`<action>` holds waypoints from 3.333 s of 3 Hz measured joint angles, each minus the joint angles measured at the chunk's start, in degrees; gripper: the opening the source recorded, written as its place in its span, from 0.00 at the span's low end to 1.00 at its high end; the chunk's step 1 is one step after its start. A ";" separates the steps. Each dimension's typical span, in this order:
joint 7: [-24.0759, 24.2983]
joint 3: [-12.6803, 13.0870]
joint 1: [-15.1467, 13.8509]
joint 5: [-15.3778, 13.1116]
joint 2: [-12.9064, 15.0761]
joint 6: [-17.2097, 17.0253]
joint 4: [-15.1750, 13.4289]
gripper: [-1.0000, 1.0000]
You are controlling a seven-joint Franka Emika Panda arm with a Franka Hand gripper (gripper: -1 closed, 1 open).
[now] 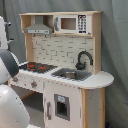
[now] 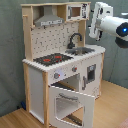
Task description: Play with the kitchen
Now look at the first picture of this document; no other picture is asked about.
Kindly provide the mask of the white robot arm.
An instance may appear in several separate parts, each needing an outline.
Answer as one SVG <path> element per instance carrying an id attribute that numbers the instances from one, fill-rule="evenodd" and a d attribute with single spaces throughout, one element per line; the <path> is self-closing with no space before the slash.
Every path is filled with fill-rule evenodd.
<path id="1" fill-rule="evenodd" d="M 29 113 L 9 84 L 19 73 L 18 59 L 7 46 L 5 26 L 10 25 L 0 16 L 0 128 L 27 128 Z"/>

